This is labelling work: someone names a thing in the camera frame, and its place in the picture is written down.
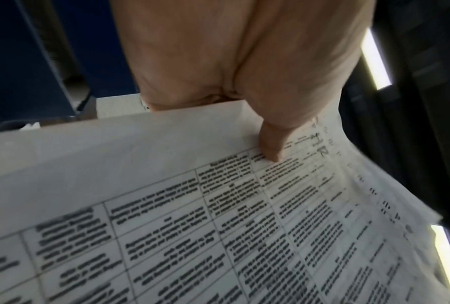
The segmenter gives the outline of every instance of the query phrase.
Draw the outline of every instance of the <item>finger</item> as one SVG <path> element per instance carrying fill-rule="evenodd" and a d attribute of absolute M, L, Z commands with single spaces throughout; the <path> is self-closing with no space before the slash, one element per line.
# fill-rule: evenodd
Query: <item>finger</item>
<path fill-rule="evenodd" d="M 258 137 L 258 146 L 265 158 L 279 162 L 282 158 L 282 149 L 295 130 L 296 128 L 280 127 L 264 121 Z"/>

